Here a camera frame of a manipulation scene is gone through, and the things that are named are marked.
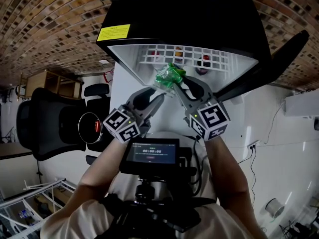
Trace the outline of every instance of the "person's arm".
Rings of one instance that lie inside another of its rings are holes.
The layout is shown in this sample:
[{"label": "person's arm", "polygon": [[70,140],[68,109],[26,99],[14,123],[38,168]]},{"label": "person's arm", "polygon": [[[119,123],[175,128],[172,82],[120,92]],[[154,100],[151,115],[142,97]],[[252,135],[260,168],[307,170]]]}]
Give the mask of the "person's arm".
[{"label": "person's arm", "polygon": [[105,197],[112,180],[119,172],[119,166],[127,145],[114,139],[86,170],[67,204],[53,214],[45,227],[70,217],[71,214],[88,200]]},{"label": "person's arm", "polygon": [[254,238],[267,238],[258,227],[246,176],[222,138],[207,141],[205,146],[220,205],[234,213]]}]

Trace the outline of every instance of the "black mesh chair back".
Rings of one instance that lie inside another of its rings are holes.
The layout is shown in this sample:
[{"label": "black mesh chair back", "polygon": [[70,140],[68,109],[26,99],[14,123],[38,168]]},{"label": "black mesh chair back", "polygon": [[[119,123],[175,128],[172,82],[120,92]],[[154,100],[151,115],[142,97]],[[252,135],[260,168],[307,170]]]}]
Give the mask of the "black mesh chair back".
[{"label": "black mesh chair back", "polygon": [[32,150],[32,140],[29,123],[29,107],[31,101],[25,101],[19,105],[16,114],[16,134],[20,144],[27,149]]},{"label": "black mesh chair back", "polygon": [[86,143],[77,130],[77,123],[85,113],[84,99],[63,98],[38,88],[30,102],[29,125],[34,139],[31,150],[37,160],[47,160],[72,150],[85,151]]}]

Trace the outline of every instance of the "white cylindrical object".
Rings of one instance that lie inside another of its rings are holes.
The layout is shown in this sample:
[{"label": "white cylindrical object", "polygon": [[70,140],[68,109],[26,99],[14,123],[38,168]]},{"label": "white cylindrical object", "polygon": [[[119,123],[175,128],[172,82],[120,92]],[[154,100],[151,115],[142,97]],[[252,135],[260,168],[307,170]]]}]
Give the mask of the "white cylindrical object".
[{"label": "white cylindrical object", "polygon": [[274,219],[277,218],[281,213],[283,213],[285,206],[283,206],[277,198],[273,198],[268,202],[265,207],[266,211],[269,212],[270,216]]}]

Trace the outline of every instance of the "screen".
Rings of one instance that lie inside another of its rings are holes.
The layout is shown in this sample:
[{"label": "screen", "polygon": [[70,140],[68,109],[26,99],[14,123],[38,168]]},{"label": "screen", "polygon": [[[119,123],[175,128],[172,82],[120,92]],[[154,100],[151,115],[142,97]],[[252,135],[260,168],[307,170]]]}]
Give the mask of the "screen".
[{"label": "screen", "polygon": [[175,164],[175,153],[175,144],[134,142],[126,160],[154,164]]}]

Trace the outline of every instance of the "yellow warning label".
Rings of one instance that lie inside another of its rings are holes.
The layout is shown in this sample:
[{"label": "yellow warning label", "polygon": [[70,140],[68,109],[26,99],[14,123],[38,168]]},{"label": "yellow warning label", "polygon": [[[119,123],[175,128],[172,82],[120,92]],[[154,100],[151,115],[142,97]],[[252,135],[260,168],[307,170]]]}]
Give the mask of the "yellow warning label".
[{"label": "yellow warning label", "polygon": [[97,41],[126,38],[129,33],[130,24],[121,26],[109,26],[101,29]]}]

